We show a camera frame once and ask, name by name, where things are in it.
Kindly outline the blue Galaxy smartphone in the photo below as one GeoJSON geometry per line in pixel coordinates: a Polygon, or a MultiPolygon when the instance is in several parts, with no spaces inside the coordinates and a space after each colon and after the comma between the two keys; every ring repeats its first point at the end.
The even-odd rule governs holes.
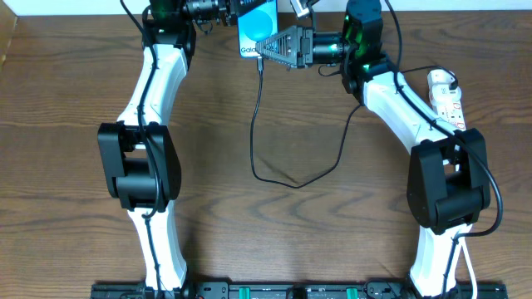
{"type": "Polygon", "coordinates": [[[238,17],[239,55],[244,59],[258,57],[256,43],[277,32],[278,1],[267,0],[242,17],[238,17]]]}

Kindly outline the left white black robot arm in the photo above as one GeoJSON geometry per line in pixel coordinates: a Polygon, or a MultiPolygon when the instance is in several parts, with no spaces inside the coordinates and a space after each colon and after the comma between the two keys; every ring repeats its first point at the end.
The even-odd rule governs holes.
{"type": "Polygon", "coordinates": [[[127,107],[100,125],[97,140],[106,186],[133,221],[146,265],[136,295],[177,298],[191,293],[178,244],[174,206],[181,167],[168,124],[180,84],[205,23],[233,26],[259,1],[150,0],[140,19],[143,66],[127,107]]]}

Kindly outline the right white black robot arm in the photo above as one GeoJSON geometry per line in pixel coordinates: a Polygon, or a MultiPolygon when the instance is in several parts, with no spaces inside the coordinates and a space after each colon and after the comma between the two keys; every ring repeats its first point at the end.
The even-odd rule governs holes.
{"type": "Polygon", "coordinates": [[[256,44],[257,53],[291,68],[336,64],[348,94],[376,114],[406,148],[409,170],[406,198],[420,227],[416,259],[406,294],[449,298],[465,241],[474,223],[500,190],[490,172],[485,139],[467,129],[460,111],[456,76],[433,66],[429,87],[440,89],[424,101],[407,84],[397,61],[382,50],[382,2],[350,1],[340,32],[292,26],[256,44]]]}

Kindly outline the white USB charger adapter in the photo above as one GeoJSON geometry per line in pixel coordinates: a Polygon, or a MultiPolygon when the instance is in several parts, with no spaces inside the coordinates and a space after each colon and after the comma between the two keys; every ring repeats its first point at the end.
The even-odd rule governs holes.
{"type": "Polygon", "coordinates": [[[429,86],[429,98],[433,105],[447,105],[453,101],[459,101],[462,92],[459,86],[452,89],[456,83],[453,73],[442,69],[430,71],[427,75],[429,86]]]}

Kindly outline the white power strip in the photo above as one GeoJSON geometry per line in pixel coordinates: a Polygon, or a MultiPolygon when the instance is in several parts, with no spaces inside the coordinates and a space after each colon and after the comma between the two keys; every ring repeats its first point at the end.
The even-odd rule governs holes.
{"type": "Polygon", "coordinates": [[[458,130],[466,130],[458,80],[452,72],[435,69],[427,75],[429,99],[435,113],[458,130]]]}

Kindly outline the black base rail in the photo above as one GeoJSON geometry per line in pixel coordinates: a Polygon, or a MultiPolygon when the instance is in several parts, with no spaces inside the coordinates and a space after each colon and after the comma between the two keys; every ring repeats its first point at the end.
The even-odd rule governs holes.
{"type": "MultiPolygon", "coordinates": [[[[472,298],[471,285],[459,284],[445,298],[472,298]]],[[[118,298],[191,298],[191,299],[357,299],[357,298],[422,298],[413,288],[401,282],[373,280],[363,284],[234,284],[227,282],[195,282],[185,289],[155,290],[144,283],[95,284],[91,287],[91,299],[118,298]]],[[[502,284],[480,284],[477,297],[480,299],[509,298],[502,284]]]]}

